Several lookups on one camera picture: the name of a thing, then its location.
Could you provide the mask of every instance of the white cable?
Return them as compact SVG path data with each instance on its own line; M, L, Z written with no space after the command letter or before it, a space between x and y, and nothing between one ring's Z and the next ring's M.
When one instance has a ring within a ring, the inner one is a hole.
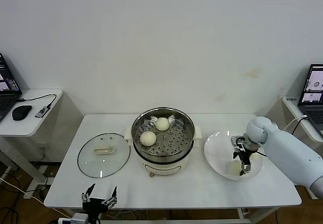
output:
M14 185L12 185L12 184L10 184L10 183L8 183L8 182L7 182L7 181L5 181L3 178L1 178L1 177L0 177L0 180L2 180L3 182L7 183L8 185L10 185L10 186L12 186L12 187L16 188L17 190L21 191L21 192L22 192L22 193L24 193L25 195L28 195L25 191L22 191L22 190L21 190L21 189L19 189L18 187L14 186ZM42 203L42 202L41 202L40 200L38 200L37 198L35 198L35 197L31 196L31 195L28 195L28 196L29 196L29 197L31 197L31 198L33 198L33 199L35 199L35 200L37 200L40 204L42 204L43 206L45 206L45 204L44 204L44 203ZM65 217L67 217L67 218L71 218L70 216L65 215L64 213L60 212L59 210L56 210L55 208L51 208L51 209L53 209L53 210L57 211L58 213L62 214L63 216L65 216Z
M294 118L284 129L283 129L283 131L284 130L286 130L296 119L298 119L298 118L306 118L307 117L307 115L302 115L302 116L300 116L300 117L296 117L296 118Z

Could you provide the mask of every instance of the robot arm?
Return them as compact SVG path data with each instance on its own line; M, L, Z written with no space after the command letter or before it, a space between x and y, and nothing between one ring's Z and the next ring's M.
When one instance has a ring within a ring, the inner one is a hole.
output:
M323 199L323 160L315 151L265 117L252 119L243 139L246 152L255 152L257 145L263 147L266 156L291 181Z

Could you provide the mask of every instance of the cable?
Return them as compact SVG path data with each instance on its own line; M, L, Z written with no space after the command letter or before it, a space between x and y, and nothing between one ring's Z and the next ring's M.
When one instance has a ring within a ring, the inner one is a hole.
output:
M302 120L304 120L304 119L308 119L307 117L305 117L305 118L302 118L302 119L300 119L299 121L298 121L298 123L296 124L296 126L295 126L295 128L294 128L294 130L293 130L293 132L292 132L292 135L294 135L294 132L296 131L296 129L297 129L297 127L298 127L298 125L301 123L301 121Z
M258 152L258 151L257 151L256 153L258 153L258 154L260 154L260 155L262 155L262 156L264 156L264 157L267 157L267 156L266 156L266 154L263 154L263 153L261 153L261 152Z
M20 188L20 182L19 182L19 180L15 177L15 176L13 176L13 175L11 175L11 174L8 174L8 173L5 173L5 172L0 172L0 174L5 174L5 175L9 175L9 176L11 176L12 178L14 178L16 181L17 181L17 183L18 183L18 187ZM11 191L11 190L8 190L8 189L6 189L5 187L3 187L2 185L0 185L0 187L1 188L3 188L4 190L6 190L6 191L8 191L8 192L11 192L11 193L19 193L19 191Z
M135 220L137 220L135 214L132 211L130 213L133 215L133 217L135 218Z
M24 193L25 195L28 195L25 191L23 191L23 190L19 189L18 187L14 186L14 185L12 185L12 184L10 184L10 183L8 183L8 182L7 182L7 181L5 181L3 178L0 178L0 180L2 180L3 182L7 183L8 185L11 185L12 187L16 188L17 190L20 190L20 191L21 191L22 193ZM31 198L33 198L33 199L35 199L35 200L37 200L40 204L42 204L43 206L45 206L45 204L44 204L43 202L41 202L40 200L38 200L37 198L35 198L35 197L31 196L31 195L28 195L28 196L29 196L29 197L31 197ZM65 215L64 213L60 212L59 210L56 210L55 208L52 208L52 209L53 209L53 210L55 210L55 211L57 211L58 213L62 214L63 216L65 216L65 217L67 217L67 218L71 218L70 216Z
M284 130L286 130L296 119L298 119L298 118L306 118L307 117L307 115L302 115L302 116L300 116L300 117L295 117L284 129L283 129L283 131Z
M46 177L46 182L44 184L44 186L47 185L47 182L48 182L48 177L46 175L44 175ZM38 191L38 190L43 190L43 189L35 189L35 190L28 190L28 191L25 191L25 192L33 192L33 191Z
M48 104L47 108L50 108L51 104L56 100L57 98L57 95L55 94L47 94L47 95L43 95L43 96L40 96L40 97L36 97L36 98L32 98L32 99L24 99L24 98L20 98L20 99L17 99L16 102L23 102L23 101L31 101L31 100L36 100L36 99L40 99L40 98L44 98L44 97L47 97L47 96L50 96L50 95L54 95L54 99L51 101L51 103Z
M277 224L279 224L278 217L277 217L277 210L275 210L275 216L276 216L276 222L277 222Z
M39 161L42 161L45 158L45 148L43 147L43 148L41 148L41 150L42 150L42 157L41 157L41 159L38 160L37 162L33 163L32 165L38 164Z

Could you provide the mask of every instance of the pot handle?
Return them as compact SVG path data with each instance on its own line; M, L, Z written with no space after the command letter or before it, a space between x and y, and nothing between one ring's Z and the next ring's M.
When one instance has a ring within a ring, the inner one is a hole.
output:
M194 145L193 148L200 146L200 141L202 140L202 131L200 126L195 126L195 133L193 137Z
M131 136L131 127L127 127L126 133L125 133L125 139L127 140L128 145L132 146L133 140Z

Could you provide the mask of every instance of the computer mouse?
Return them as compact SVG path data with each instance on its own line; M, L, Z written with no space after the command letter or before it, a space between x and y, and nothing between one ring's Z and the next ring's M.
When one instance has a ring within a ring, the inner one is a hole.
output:
M15 121L21 121L25 119L28 113L30 112L31 108L31 105L21 105L15 108L12 111L12 119L14 119Z

